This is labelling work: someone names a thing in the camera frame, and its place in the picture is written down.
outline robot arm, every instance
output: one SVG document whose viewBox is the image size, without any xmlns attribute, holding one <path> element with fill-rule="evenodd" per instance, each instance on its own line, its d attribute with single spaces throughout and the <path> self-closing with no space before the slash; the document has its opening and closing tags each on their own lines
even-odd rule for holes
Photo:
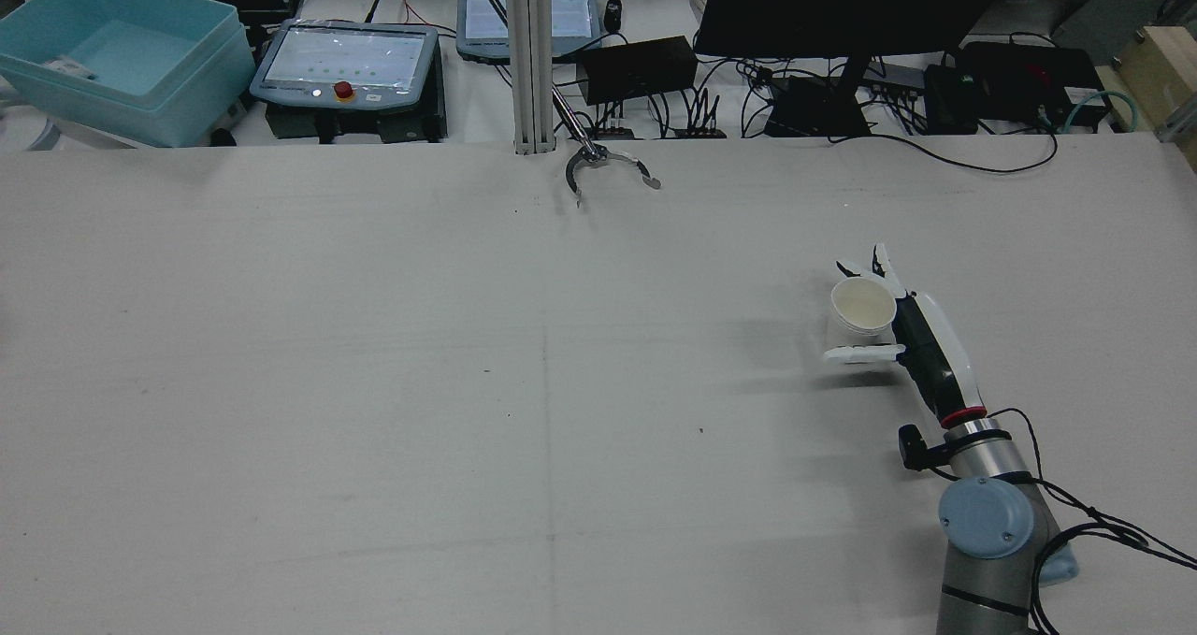
<svg viewBox="0 0 1197 635">
<path fill-rule="evenodd" d="M 856 356 L 867 359 L 874 353 L 871 361 L 897 361 L 944 429 L 943 444 L 934 448 L 913 424 L 898 431 L 906 468 L 950 467 L 955 474 L 940 502 L 940 525 L 949 545 L 937 635 L 1033 633 L 1027 618 L 1035 561 L 1058 526 L 1010 435 L 986 417 L 968 355 L 940 303 L 901 285 L 885 246 L 874 248 L 871 272 L 847 261 L 837 261 L 837 266 L 844 274 L 882 283 L 897 302 L 892 325 L 895 345 L 838 350 L 864 350 Z M 893 351 L 897 353 L 885 356 Z M 1064 548 L 1044 566 L 1040 582 L 1075 575 L 1075 558 Z"/>
</svg>

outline white paper cup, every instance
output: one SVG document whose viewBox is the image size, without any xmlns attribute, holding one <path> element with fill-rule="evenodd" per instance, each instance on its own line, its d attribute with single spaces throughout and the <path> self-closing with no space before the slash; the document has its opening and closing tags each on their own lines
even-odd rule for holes
<svg viewBox="0 0 1197 635">
<path fill-rule="evenodd" d="M 827 347 L 871 345 L 898 313 L 893 294 L 867 277 L 843 279 L 831 290 Z"/>
</svg>

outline green cable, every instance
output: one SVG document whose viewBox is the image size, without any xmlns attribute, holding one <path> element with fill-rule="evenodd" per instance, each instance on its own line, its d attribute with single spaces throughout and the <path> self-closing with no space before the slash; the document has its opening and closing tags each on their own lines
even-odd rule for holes
<svg viewBox="0 0 1197 635">
<path fill-rule="evenodd" d="M 1073 107 L 1073 111 L 1069 113 L 1068 119 L 1064 119 L 1064 127 L 1061 128 L 1061 131 L 1059 131 L 1061 134 L 1065 134 L 1070 129 L 1073 129 L 1073 121 L 1076 119 L 1076 114 L 1081 110 L 1081 107 L 1084 107 L 1086 104 L 1089 103 L 1089 101 L 1095 99 L 1098 97 L 1117 97 L 1117 98 L 1122 99 L 1123 102 L 1125 102 L 1126 104 L 1129 104 L 1130 105 L 1130 129 L 1128 129 L 1126 132 L 1135 132 L 1135 128 L 1138 127 L 1138 107 L 1135 104 L 1134 99 L 1131 99 L 1126 95 L 1123 95 L 1122 92 L 1118 92 L 1117 90 L 1099 90 L 1096 92 L 1090 92 L 1089 95 L 1087 95 L 1084 97 L 1084 99 L 1082 99 L 1081 102 L 1077 102 L 1076 107 Z"/>
</svg>

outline teal plastic bin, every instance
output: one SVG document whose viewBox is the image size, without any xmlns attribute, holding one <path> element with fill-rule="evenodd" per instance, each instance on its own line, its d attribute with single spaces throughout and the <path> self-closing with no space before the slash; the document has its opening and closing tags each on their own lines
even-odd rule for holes
<svg viewBox="0 0 1197 635">
<path fill-rule="evenodd" d="M 47 67 L 69 58 L 93 78 Z M 194 146 L 249 86 L 237 10 L 212 0 L 30 0 L 0 20 L 0 74 L 53 116 Z"/>
</svg>

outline white table surface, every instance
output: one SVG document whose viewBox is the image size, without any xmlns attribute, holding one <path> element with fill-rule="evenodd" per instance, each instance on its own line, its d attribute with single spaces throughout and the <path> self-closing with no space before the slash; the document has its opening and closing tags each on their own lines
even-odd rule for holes
<svg viewBox="0 0 1197 635">
<path fill-rule="evenodd" d="M 504 143 L 2 158 L 0 631 L 930 633 L 944 484 L 895 433 L 931 417 L 819 361 L 876 241 L 1047 478 L 1193 549 L 1174 149 L 624 147 L 663 190 L 582 208 Z M 1192 631 L 1192 573 L 1077 555 L 1067 631 Z"/>
</svg>

